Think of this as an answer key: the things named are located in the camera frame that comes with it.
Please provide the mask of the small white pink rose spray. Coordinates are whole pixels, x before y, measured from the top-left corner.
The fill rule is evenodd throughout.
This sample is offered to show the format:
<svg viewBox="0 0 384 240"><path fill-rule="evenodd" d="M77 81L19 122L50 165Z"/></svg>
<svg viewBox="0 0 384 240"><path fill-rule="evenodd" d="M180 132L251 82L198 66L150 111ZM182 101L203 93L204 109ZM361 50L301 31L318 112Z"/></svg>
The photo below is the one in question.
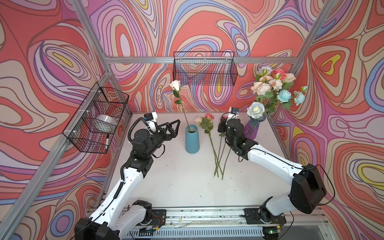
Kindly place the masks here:
<svg viewBox="0 0 384 240"><path fill-rule="evenodd" d="M213 153L214 153L214 158L215 158L214 176L219 177L220 173L222 173L222 170L221 170L220 163L219 163L218 153L214 147L214 143L213 143L213 139L212 139L212 130L214 128L213 120L214 120L214 116L210 113L207 113L204 117L197 116L194 119L194 122L196 125L198 125L199 127L201 127L204 130L205 134L207 134L209 136L210 143L211 143Z"/></svg>

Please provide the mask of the teal ceramic cylinder vase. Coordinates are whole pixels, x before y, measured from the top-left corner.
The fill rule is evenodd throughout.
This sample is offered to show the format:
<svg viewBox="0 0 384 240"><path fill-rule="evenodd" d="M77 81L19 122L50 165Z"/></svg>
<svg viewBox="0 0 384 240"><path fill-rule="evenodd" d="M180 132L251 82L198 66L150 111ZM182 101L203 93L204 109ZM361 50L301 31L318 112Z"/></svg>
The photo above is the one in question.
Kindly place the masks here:
<svg viewBox="0 0 384 240"><path fill-rule="evenodd" d="M185 149L189 154L196 154L200 150L199 130L196 125L186 127Z"/></svg>

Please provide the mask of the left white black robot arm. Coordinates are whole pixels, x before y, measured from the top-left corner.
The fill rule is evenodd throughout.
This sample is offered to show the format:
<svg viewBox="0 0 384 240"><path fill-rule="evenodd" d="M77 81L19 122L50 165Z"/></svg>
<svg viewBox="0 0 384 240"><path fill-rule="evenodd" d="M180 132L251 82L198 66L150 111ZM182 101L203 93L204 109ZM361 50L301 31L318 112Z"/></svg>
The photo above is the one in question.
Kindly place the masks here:
<svg viewBox="0 0 384 240"><path fill-rule="evenodd" d="M80 219L74 229L74 240L121 240L136 227L152 233L161 228L166 211L153 212L152 204L137 200L128 206L132 192L149 172L155 151L165 148L164 142L178 136L180 120L158 124L155 112L138 118L128 131L132 144L129 158L120 168L120 179L101 205L88 217Z"/></svg>

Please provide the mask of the purple blue glass vase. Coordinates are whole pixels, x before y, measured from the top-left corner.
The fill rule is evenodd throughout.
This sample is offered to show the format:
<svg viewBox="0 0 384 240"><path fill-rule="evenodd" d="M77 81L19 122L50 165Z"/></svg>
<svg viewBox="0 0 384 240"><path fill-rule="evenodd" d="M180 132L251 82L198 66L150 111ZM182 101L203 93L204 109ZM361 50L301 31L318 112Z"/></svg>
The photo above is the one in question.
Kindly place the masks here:
<svg viewBox="0 0 384 240"><path fill-rule="evenodd" d="M251 118L246 123L244 128L245 137L251 140L255 140L258 134L260 123L265 121L267 118L266 115L263 115L262 117L258 119Z"/></svg>

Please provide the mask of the magenta rose stem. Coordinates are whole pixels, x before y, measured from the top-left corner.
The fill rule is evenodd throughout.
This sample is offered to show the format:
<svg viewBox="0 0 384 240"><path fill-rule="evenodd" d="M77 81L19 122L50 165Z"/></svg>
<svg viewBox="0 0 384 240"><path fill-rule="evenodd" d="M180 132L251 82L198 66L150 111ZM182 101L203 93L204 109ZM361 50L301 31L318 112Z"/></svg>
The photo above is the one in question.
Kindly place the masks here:
<svg viewBox="0 0 384 240"><path fill-rule="evenodd" d="M218 178L221 178L221 180L223 180L225 175L227 160L231 150L227 152L228 141L226 140L225 134L219 133L219 137L220 137L219 149L217 151L216 149L214 149L214 155L216 158L214 175L217 176Z"/></svg>

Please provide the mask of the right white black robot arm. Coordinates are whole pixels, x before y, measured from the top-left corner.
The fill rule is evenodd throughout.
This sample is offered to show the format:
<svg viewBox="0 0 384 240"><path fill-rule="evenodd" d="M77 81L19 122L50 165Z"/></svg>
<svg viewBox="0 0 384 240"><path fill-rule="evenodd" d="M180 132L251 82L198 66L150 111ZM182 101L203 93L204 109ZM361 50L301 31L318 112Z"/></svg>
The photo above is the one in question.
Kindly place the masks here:
<svg viewBox="0 0 384 240"><path fill-rule="evenodd" d="M311 214L327 194L318 168L284 159L252 139L245 137L244 125L235 115L221 117L218 132L224 133L226 143L240 159L259 164L283 179L291 189L278 196L269 197L259 207L258 215L263 223L283 213L298 210Z"/></svg>

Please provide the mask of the single white rosebud stem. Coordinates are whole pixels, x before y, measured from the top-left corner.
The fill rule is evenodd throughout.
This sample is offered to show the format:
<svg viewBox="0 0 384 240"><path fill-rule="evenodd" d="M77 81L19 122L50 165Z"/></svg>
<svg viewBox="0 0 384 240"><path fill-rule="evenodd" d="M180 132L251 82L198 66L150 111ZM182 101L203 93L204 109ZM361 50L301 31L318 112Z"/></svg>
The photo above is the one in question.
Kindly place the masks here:
<svg viewBox="0 0 384 240"><path fill-rule="evenodd" d="M170 83L170 87L172 88L173 95L176 98L175 104L181 106L181 109L183 111L183 114L184 114L186 122L187 122L187 131L190 133L191 132L190 124L188 122L188 119L187 119L187 116L186 116L186 112L185 112L185 108L184 108L184 104L183 104L183 99L182 99L181 94L180 94L180 91L182 89L181 81L179 81L179 80L172 81Z"/></svg>

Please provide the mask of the teal peony flower stem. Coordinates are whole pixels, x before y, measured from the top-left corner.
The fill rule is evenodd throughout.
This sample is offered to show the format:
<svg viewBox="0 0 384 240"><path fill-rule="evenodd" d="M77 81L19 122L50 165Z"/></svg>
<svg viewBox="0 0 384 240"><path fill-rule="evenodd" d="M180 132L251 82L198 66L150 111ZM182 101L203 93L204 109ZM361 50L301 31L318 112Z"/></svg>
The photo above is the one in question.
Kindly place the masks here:
<svg viewBox="0 0 384 240"><path fill-rule="evenodd" d="M288 90L281 90L277 95L277 99L283 104L285 110L290 110L293 104L299 106L305 101L307 91L308 86L303 86L300 91L294 91L293 94Z"/></svg>

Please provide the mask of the pink rosebud spray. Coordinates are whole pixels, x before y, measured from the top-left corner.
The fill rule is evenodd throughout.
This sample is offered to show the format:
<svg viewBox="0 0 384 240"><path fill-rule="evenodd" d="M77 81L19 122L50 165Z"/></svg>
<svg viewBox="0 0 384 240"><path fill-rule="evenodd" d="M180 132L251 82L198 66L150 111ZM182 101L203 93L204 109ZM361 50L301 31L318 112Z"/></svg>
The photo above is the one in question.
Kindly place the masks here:
<svg viewBox="0 0 384 240"><path fill-rule="evenodd" d="M285 78L287 77L287 73L282 69L275 69L272 71L272 77L276 80L284 82Z"/></svg>

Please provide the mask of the white blue rose stem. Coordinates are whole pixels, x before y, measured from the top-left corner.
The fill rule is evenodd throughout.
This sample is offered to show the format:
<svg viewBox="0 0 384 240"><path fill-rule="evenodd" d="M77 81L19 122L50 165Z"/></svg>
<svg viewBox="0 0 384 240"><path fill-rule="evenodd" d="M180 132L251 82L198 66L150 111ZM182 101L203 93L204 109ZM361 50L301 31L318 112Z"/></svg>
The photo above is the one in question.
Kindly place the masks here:
<svg viewBox="0 0 384 240"><path fill-rule="evenodd" d="M270 76L272 74L272 71L273 71L272 68L269 66L261 67L257 71L257 75L258 76Z"/></svg>

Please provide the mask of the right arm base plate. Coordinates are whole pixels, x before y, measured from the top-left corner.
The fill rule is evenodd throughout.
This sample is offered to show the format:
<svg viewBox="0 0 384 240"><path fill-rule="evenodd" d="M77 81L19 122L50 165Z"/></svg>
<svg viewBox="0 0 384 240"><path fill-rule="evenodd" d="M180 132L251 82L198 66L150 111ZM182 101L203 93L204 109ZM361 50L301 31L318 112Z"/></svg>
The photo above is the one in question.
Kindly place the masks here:
<svg viewBox="0 0 384 240"><path fill-rule="evenodd" d="M241 217L245 218L248 225L280 225L283 226L287 223L283 214L273 216L266 209L259 208L245 208L244 214Z"/></svg>

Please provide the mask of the cream pink rose stem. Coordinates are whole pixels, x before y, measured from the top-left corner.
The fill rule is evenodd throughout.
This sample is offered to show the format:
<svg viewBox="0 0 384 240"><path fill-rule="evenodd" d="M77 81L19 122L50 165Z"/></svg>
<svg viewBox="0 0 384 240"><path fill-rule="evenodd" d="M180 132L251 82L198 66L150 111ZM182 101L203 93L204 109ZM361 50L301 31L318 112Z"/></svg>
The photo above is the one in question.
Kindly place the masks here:
<svg viewBox="0 0 384 240"><path fill-rule="evenodd" d="M292 83L296 80L297 78L295 77L294 74L292 73L287 73L285 78L283 79L283 83L286 84L286 83Z"/></svg>

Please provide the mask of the white blue-edged rose stem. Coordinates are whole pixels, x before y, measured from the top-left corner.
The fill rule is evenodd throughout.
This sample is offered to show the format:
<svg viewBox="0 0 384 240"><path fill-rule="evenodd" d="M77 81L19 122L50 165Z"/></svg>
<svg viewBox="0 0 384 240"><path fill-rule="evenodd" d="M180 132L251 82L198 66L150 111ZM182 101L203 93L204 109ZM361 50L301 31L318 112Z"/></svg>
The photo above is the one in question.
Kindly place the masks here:
<svg viewBox="0 0 384 240"><path fill-rule="evenodd" d="M247 108L247 115L254 120L261 118L264 113L265 113L265 106L260 102L253 102Z"/></svg>

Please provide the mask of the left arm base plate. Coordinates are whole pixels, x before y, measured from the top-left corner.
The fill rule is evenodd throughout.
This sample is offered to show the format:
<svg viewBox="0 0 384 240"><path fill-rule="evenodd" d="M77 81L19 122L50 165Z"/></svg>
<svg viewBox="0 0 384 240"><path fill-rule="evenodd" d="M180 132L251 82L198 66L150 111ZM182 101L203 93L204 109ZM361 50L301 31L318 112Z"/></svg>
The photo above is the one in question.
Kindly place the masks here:
<svg viewBox="0 0 384 240"><path fill-rule="evenodd" d="M137 227L145 228L157 228L165 225L166 223L167 210L165 209L155 209L152 210L152 215L149 219L145 219L141 223L138 223Z"/></svg>

